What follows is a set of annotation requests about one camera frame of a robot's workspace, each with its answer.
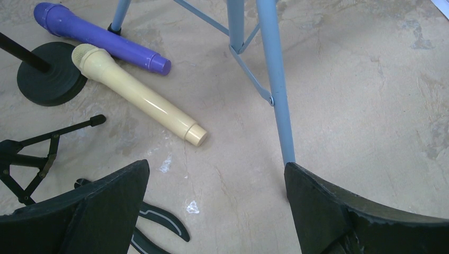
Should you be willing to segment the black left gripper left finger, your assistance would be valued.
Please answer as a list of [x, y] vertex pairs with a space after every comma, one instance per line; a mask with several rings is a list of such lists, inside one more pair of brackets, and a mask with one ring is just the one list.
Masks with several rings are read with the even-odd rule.
[[148, 161], [1, 216], [1, 253], [127, 253]]

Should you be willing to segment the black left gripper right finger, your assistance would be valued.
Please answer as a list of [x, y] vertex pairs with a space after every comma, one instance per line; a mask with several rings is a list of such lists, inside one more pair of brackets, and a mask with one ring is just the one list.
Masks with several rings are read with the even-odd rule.
[[302, 253], [448, 253], [448, 220], [385, 206], [296, 163], [286, 195]]

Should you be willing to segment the black tripod microphone stand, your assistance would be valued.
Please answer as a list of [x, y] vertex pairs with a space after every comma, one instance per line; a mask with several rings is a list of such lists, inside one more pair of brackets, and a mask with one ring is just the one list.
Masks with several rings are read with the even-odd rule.
[[[29, 138], [23, 141], [3, 140], [1, 141], [1, 181], [13, 192], [18, 201], [26, 206], [32, 205], [35, 201], [31, 195], [49, 173], [58, 152], [60, 137], [64, 134], [91, 126], [98, 126], [106, 122], [106, 117], [99, 114], [91, 117], [88, 121], [74, 124], [66, 128], [55, 130], [49, 133]], [[43, 141], [49, 140], [49, 152], [46, 157], [36, 157], [22, 155], [19, 152], [27, 147]], [[24, 166], [38, 169], [36, 176], [23, 189], [17, 181], [11, 176], [11, 166]]]

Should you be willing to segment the black round-base microphone stand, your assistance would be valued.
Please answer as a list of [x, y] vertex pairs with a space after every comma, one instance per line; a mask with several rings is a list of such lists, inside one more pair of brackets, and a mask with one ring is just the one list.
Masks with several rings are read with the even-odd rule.
[[87, 78], [72, 62], [74, 45], [49, 42], [32, 51], [1, 34], [1, 48], [20, 59], [17, 85], [30, 101], [41, 106], [57, 106], [73, 99]]

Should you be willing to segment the light blue music stand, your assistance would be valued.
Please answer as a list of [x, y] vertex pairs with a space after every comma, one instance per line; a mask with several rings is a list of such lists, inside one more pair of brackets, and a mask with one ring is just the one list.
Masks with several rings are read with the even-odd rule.
[[[259, 95], [274, 109], [283, 163], [295, 162], [282, 45], [277, 18], [277, 2], [256, 1], [258, 23], [247, 38], [244, 37], [244, 1], [226, 2], [227, 26], [223, 26], [187, 1], [176, 0], [175, 2], [229, 37], [230, 53], [253, 83]], [[269, 90], [266, 90], [258, 82], [240, 57], [257, 33], [260, 33], [262, 36], [265, 63], [270, 82]]]

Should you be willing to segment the purple toy microphone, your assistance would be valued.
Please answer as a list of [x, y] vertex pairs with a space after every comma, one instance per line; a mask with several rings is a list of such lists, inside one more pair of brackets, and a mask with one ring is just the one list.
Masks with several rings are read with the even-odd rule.
[[171, 70], [171, 61], [159, 53], [87, 22], [61, 4], [39, 3], [33, 16], [40, 26], [57, 37], [92, 44], [118, 59], [163, 76]]

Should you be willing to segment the sheet music page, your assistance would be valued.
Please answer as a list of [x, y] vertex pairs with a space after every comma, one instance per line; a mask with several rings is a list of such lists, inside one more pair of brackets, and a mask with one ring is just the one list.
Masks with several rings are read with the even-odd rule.
[[448, 0], [432, 0], [432, 3], [438, 8], [438, 10], [449, 19], [449, 2]]

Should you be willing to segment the black pliers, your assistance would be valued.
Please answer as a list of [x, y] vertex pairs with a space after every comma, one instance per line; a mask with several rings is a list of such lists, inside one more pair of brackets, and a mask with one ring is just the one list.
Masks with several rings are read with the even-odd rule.
[[[150, 205], [146, 202], [142, 202], [139, 209], [139, 216], [162, 225], [183, 239], [185, 242], [189, 242], [191, 239], [184, 224], [174, 214], [167, 210]], [[137, 226], [133, 231], [130, 244], [139, 253], [169, 254], [168, 251], [162, 249], [148, 239], [144, 233], [137, 228]]]

